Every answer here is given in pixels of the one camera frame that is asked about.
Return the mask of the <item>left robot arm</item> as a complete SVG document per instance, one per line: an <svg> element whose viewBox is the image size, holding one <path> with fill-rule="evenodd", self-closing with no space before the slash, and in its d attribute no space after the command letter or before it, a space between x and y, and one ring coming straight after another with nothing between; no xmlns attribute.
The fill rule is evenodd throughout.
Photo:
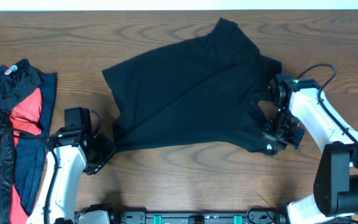
<svg viewBox="0 0 358 224"><path fill-rule="evenodd" d="M113 142L91 126L92 110L65 110L65 125L48 138L47 171L37 203L27 223L102 223L114 221L112 210L103 204L76 212L81 176L97 174L113 157Z"/></svg>

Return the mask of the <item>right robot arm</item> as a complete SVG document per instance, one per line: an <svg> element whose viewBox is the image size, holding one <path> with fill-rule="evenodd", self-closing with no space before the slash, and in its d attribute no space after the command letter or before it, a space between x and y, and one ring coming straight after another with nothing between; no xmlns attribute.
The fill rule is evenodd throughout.
<svg viewBox="0 0 358 224"><path fill-rule="evenodd" d="M350 223L351 215L358 214L358 132L332 107L313 79L278 74L269 90L278 108L262 132L269 148L298 148L308 132L321 151L313 193L286 206L287 222Z"/></svg>

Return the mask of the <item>black t-shirt with white logo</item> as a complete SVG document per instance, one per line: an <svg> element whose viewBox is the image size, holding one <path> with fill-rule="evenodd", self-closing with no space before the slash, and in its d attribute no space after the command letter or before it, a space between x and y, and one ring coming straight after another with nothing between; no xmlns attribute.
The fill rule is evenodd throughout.
<svg viewBox="0 0 358 224"><path fill-rule="evenodd" d="M118 151L228 142L267 155L260 101L282 64L260 53L235 22L220 19L205 36L148 51L103 77L119 109Z"/></svg>

